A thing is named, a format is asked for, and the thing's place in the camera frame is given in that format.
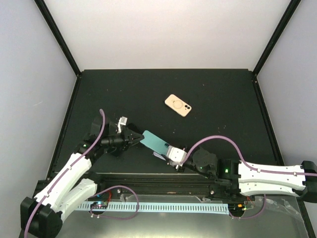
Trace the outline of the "teal phone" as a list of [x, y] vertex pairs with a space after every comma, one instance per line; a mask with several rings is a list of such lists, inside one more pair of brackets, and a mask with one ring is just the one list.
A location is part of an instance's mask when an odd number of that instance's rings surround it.
[[168, 151], [169, 144], [165, 142], [163, 139], [159, 138], [158, 136], [154, 135], [148, 130], [143, 132], [144, 139], [140, 141], [144, 146], [153, 150], [154, 152], [162, 155], [166, 155]]

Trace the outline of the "lavender phone case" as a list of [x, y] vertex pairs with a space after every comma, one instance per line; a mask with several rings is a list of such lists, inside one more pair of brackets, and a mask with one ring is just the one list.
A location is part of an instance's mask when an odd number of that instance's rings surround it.
[[157, 152], [153, 152], [153, 155], [155, 156], [155, 157], [157, 157], [157, 158], [159, 158], [159, 159], [162, 159], [162, 160], [164, 160], [164, 161], [167, 161], [167, 158], [166, 158], [166, 155], [164, 155], [164, 154], [159, 154], [159, 153], [157, 153]]

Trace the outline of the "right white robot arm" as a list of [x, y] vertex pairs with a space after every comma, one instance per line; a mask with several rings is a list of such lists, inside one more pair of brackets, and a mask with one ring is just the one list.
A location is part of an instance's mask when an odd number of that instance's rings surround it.
[[189, 169], [214, 184], [222, 199], [236, 200], [258, 194], [288, 195], [305, 202], [317, 201], [317, 167], [304, 161], [295, 166], [260, 165], [231, 159], [219, 159], [198, 147], [186, 159], [187, 152], [169, 146], [166, 158], [177, 171]]

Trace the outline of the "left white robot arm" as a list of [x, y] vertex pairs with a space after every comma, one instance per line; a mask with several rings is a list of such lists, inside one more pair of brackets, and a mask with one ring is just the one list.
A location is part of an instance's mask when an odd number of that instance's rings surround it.
[[54, 238], [63, 223], [77, 207], [94, 196], [103, 197], [106, 185], [100, 177], [90, 173], [92, 165], [105, 153], [119, 156], [138, 144], [144, 136], [126, 117], [118, 123], [107, 122], [101, 114], [91, 125], [90, 132], [78, 144], [67, 163], [48, 185], [34, 197], [26, 197], [20, 204], [20, 222], [23, 237]]

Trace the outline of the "black phone case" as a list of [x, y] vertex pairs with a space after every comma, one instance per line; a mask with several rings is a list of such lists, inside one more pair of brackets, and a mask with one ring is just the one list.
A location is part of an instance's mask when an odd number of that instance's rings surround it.
[[143, 134], [143, 132], [144, 132], [144, 130], [139, 129], [138, 126], [134, 123], [129, 123], [125, 127], [130, 129], [131, 131], [137, 133], [137, 134]]

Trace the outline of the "beige phone case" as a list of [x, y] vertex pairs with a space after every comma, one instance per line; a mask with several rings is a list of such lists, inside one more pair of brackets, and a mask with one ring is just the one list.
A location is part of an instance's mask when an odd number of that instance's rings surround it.
[[186, 117], [192, 110], [192, 107], [188, 103], [184, 102], [174, 94], [170, 94], [165, 99], [164, 103], [182, 117]]

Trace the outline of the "right circuit board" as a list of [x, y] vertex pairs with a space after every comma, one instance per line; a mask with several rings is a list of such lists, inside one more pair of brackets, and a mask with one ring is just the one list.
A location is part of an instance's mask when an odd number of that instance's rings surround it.
[[250, 210], [253, 209], [254, 205], [253, 204], [249, 204], [249, 203], [238, 203], [238, 204], [233, 204], [233, 205], [229, 205], [229, 210], [233, 210], [233, 211], [246, 211], [246, 210]]

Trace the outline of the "circuit board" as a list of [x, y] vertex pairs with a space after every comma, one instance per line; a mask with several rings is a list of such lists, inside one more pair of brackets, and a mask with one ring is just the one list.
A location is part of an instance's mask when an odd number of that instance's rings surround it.
[[90, 206], [91, 209], [106, 209], [108, 206], [108, 202], [96, 201], [93, 202]]
[[233, 211], [246, 211], [246, 210], [250, 210], [253, 209], [254, 205], [253, 204], [249, 204], [249, 203], [238, 203], [238, 204], [233, 204], [233, 205], [229, 205], [229, 210], [233, 210]]

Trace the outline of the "left circuit board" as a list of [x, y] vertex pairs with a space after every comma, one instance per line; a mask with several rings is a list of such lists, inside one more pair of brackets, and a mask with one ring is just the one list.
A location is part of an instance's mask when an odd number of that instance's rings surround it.
[[106, 209], [108, 206], [108, 202], [96, 201], [93, 202], [90, 206], [91, 209]]

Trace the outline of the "black front rail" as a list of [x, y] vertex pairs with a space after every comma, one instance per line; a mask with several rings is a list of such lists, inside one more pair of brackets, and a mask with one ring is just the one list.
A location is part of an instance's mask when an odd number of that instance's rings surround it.
[[305, 189], [295, 189], [289, 185], [277, 185], [264, 182], [218, 183], [201, 175], [132, 175], [132, 174], [97, 174], [85, 173], [79, 178], [93, 180], [97, 192], [112, 186], [126, 186], [137, 195], [185, 195], [204, 196], [220, 200], [242, 200], [255, 195], [300, 196]]

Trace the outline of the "left black frame post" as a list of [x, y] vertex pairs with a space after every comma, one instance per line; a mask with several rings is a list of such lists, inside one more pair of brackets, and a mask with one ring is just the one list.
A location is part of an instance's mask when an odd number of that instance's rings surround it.
[[81, 71], [67, 45], [65, 42], [62, 33], [60, 32], [49, 8], [47, 7], [44, 0], [34, 0], [35, 4], [37, 5], [40, 13], [42, 14], [45, 22], [47, 23], [49, 29], [51, 30], [53, 36], [55, 37], [59, 47], [61, 48], [64, 56], [66, 57], [68, 63], [70, 64], [73, 72], [78, 77], [81, 75]]

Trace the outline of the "black frame post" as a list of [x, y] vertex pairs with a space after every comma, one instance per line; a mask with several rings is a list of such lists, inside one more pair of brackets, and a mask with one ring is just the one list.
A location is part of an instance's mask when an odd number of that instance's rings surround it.
[[66, 57], [68, 63], [70, 64], [73, 72], [78, 77], [81, 75], [81, 71], [67, 45], [65, 42], [62, 33], [60, 32], [49, 8], [47, 7], [44, 0], [34, 0], [35, 4], [37, 5], [40, 13], [42, 14], [45, 22], [47, 23], [49, 29], [51, 30], [53, 36], [55, 37], [59, 47], [61, 48], [64, 56]]
[[261, 69], [263, 68], [265, 62], [270, 56], [272, 50], [274, 49], [276, 43], [278, 42], [279, 38], [281, 37], [283, 31], [285, 30], [286, 26], [288, 25], [289, 21], [291, 20], [293, 14], [295, 13], [300, 3], [301, 3], [301, 0], [291, 0], [289, 2], [272, 36], [270, 37], [264, 51], [262, 52], [255, 68], [253, 69], [253, 75], [255, 76], [259, 75]]

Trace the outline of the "right black frame post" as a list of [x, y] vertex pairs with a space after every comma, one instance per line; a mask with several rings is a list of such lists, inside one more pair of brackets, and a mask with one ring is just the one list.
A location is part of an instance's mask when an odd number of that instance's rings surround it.
[[253, 69], [253, 75], [255, 76], [259, 75], [261, 69], [263, 68], [265, 62], [270, 56], [272, 50], [274, 49], [276, 43], [278, 42], [279, 38], [281, 37], [283, 31], [285, 30], [286, 26], [288, 25], [289, 21], [291, 20], [293, 14], [295, 13], [300, 3], [301, 3], [301, 0], [291, 0], [289, 2], [272, 36], [270, 37], [264, 51], [262, 52], [255, 68]]

